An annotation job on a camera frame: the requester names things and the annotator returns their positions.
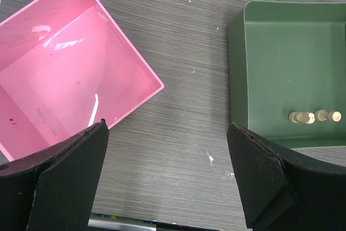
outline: gray wood grain table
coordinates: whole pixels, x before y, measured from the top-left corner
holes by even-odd
[[[31,1],[2,0],[0,21]],[[246,230],[225,134],[226,31],[250,0],[100,1],[165,88],[112,128],[93,211]],[[301,151],[346,165],[345,148]]]

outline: white debris speck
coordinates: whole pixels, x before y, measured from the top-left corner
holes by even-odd
[[[208,154],[207,151],[205,151],[205,152],[207,153],[207,156],[208,156],[208,158],[209,158],[209,161],[210,161],[211,166],[214,166],[214,165],[212,165],[212,162],[214,162],[214,158],[211,157],[211,156]]]
[[[233,172],[231,172],[231,171],[226,171],[226,175],[227,176],[231,176],[231,177],[234,177],[234,173]]]

